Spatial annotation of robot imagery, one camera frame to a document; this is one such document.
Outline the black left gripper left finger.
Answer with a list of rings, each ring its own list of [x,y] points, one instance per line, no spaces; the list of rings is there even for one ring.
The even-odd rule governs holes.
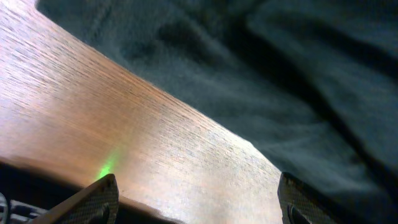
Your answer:
[[[108,174],[29,223],[114,224],[118,208],[116,177]]]

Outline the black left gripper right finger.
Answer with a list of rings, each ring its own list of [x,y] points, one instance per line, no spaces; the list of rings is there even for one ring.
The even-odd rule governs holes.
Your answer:
[[[281,173],[277,195],[283,224],[339,224],[351,221],[350,213],[290,173]]]

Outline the dark green t-shirt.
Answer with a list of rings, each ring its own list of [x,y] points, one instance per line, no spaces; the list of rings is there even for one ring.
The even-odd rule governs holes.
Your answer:
[[[397,222],[397,2],[44,0],[54,23],[349,213]]]

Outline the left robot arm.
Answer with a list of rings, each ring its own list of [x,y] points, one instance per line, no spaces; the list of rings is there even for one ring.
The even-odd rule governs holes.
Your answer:
[[[278,186],[282,221],[354,223],[355,217],[289,173]],[[142,205],[123,205],[114,174],[85,188],[1,164],[1,223],[175,223]]]

